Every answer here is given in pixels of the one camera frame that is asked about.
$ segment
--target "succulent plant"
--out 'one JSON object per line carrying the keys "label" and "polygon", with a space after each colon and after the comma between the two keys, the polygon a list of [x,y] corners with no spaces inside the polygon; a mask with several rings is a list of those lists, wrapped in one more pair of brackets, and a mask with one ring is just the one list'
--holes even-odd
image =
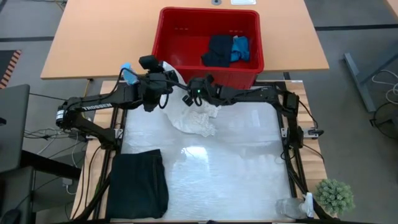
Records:
{"label": "succulent plant", "polygon": [[314,197],[331,215],[341,215],[355,207],[351,187],[337,180],[324,179],[319,182]]}

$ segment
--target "metal clamp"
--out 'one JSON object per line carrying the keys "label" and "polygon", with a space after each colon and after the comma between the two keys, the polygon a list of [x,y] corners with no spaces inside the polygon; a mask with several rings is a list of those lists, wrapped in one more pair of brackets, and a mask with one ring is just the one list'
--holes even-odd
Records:
{"label": "metal clamp", "polygon": [[121,128],[115,128],[114,129],[114,137],[116,139],[122,139],[123,138],[123,129]]}
{"label": "metal clamp", "polygon": [[[282,138],[287,137],[287,128],[281,128],[280,129],[280,135]],[[304,139],[318,139],[319,138],[319,133],[318,130],[315,128],[303,128],[303,138]]]}

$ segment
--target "blue cloth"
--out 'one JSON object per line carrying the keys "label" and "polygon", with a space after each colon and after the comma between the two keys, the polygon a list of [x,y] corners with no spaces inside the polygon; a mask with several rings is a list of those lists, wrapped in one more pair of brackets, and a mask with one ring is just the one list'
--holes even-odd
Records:
{"label": "blue cloth", "polygon": [[[128,68],[134,72],[134,70],[131,69],[130,63],[124,63],[120,69],[122,69],[122,68]],[[132,85],[132,84],[138,82],[137,77],[127,70],[123,71],[123,78],[125,79],[125,81],[127,82],[128,85]]]}
{"label": "blue cloth", "polygon": [[249,61],[250,60],[250,51],[249,51],[249,41],[248,38],[243,37],[234,37],[234,43],[232,45],[231,51],[231,62],[236,62],[239,59]]}

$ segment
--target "wooden table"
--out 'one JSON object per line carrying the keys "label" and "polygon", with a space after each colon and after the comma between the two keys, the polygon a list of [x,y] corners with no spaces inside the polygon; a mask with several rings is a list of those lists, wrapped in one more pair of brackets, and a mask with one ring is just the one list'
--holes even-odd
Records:
{"label": "wooden table", "polygon": [[[289,91],[292,91],[296,93],[299,97],[300,100],[306,105],[308,109],[310,109],[308,105],[308,100],[307,100],[307,95],[305,93],[304,89],[304,84],[302,81],[285,81],[286,82],[286,87]],[[115,82],[113,81],[107,81],[103,83],[102,89],[101,89],[101,94],[109,93]],[[99,110],[95,113],[94,117],[94,123],[100,125],[101,127],[107,128],[110,126],[111,123],[111,117],[112,117],[112,109],[105,109],[105,110]],[[300,125],[302,128],[311,128],[313,127],[313,121],[311,117],[308,115],[308,113],[305,111],[305,108],[300,105],[299,111],[298,111],[298,125]],[[319,143],[318,140],[304,140],[304,144],[314,148],[318,152],[320,152],[319,148]],[[84,183],[85,185],[82,186],[81,180],[82,180],[82,175],[80,175],[80,181],[79,185],[77,188],[76,192],[76,197],[75,197],[75,203],[73,204],[73,209],[72,209],[72,214],[75,213],[75,210],[77,209],[78,202],[80,199],[81,195],[81,188],[83,187],[83,200],[82,204],[80,205],[80,208],[78,209],[77,215],[78,216],[84,209],[84,201],[86,199],[86,188],[87,188],[87,181],[88,181],[88,166],[91,161],[91,158],[93,157],[93,154],[97,147],[100,145],[98,140],[93,140],[88,143],[87,151],[86,151],[86,159],[85,159],[85,168],[82,172],[84,172]],[[90,174],[90,185],[88,189],[88,203],[90,200],[93,198],[95,189],[96,189],[96,184],[98,183],[98,180],[101,175],[101,169],[103,165],[103,159],[104,159],[104,150],[99,150],[93,160],[92,166],[91,166],[91,174]],[[322,159],[319,157],[319,155],[315,154],[311,150],[307,149],[306,147],[303,147],[300,150],[301,154],[301,159],[302,159],[302,164],[304,168],[304,173],[305,177],[307,180],[307,185],[308,189],[311,192],[315,191],[315,185],[321,181],[322,179],[326,179],[326,170],[325,166],[323,165]],[[111,167],[111,160],[109,163],[109,170],[110,171]],[[100,218],[104,218],[105,216],[105,211],[106,211],[106,200],[108,198],[108,191],[105,192],[103,198],[102,198],[102,203],[101,203],[101,211],[99,213]]]}
{"label": "wooden table", "polygon": [[398,0],[386,0],[393,13],[398,18]]}
{"label": "wooden table", "polygon": [[260,14],[264,70],[329,69],[303,0],[260,0],[233,6],[225,0],[69,0],[47,56],[41,78],[116,77],[120,66],[150,55],[159,20],[167,6],[253,9]]}

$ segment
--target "gray floor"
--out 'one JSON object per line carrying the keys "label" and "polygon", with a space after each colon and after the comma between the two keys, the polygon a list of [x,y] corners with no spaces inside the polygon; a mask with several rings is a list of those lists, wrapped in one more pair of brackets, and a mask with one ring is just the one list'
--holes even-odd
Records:
{"label": "gray floor", "polygon": [[[306,0],[315,26],[347,26],[360,24],[394,24],[383,0]],[[54,3],[29,0],[8,0],[0,13],[0,38],[35,37],[54,35],[62,11]],[[398,211],[398,142],[391,140],[372,128],[371,114],[364,109],[362,101],[346,65],[341,61],[345,52],[351,52],[359,67],[371,63],[384,48],[398,39],[398,30],[323,31],[318,36],[330,64],[327,71],[292,72],[293,79],[304,80],[314,117],[325,134],[320,138],[322,154],[329,178],[350,184],[355,195],[356,208],[343,220],[357,222],[396,223]],[[43,81],[40,73],[51,42],[0,43],[0,50],[21,49],[22,57],[9,86],[28,83],[31,92],[68,98],[82,95],[86,80]],[[398,62],[390,67],[398,72]],[[261,75],[280,79],[281,74]],[[383,80],[396,82],[387,75]],[[89,93],[98,93],[101,80],[90,85]],[[385,102],[388,86],[369,84],[373,98],[380,105]],[[60,102],[31,96],[26,129],[55,127],[54,111]],[[44,153],[50,156],[69,145],[72,139],[56,140]],[[44,140],[24,142],[24,149],[38,152],[47,144]],[[59,160],[72,163],[71,151],[60,154]],[[40,174],[37,185],[51,177]],[[73,200],[67,195],[61,181],[54,182],[38,192],[36,209],[55,207],[38,213],[37,223],[66,221],[66,203]],[[72,205],[68,204],[68,213]]]}

